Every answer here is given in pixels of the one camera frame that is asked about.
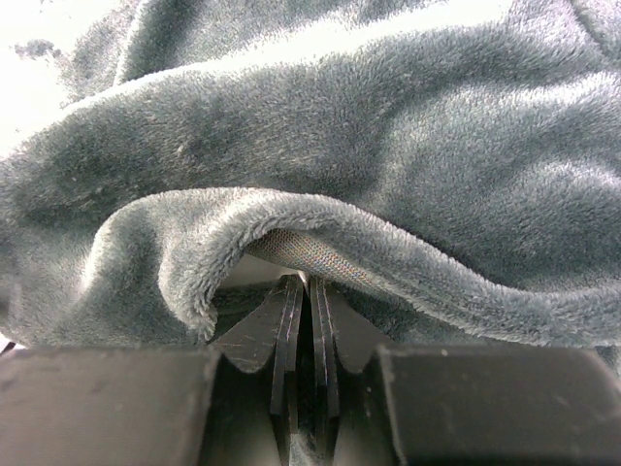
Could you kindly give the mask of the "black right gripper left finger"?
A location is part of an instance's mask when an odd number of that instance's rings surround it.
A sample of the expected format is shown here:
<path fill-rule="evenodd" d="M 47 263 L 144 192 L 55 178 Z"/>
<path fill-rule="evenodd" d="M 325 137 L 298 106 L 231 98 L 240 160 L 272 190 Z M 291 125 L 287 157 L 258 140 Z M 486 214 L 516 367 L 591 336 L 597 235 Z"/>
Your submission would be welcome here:
<path fill-rule="evenodd" d="M 21 349 L 1 359 L 5 465 L 285 465 L 301 281 L 202 349 Z"/>

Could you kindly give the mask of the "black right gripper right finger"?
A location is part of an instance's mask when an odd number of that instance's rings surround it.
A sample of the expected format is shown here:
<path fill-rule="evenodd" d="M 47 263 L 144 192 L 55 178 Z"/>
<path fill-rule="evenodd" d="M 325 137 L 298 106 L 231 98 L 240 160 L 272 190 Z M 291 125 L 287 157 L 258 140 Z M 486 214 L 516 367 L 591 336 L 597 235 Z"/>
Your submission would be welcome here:
<path fill-rule="evenodd" d="M 331 465 L 616 465 L 620 384 L 582 349 L 392 342 L 309 282 Z"/>

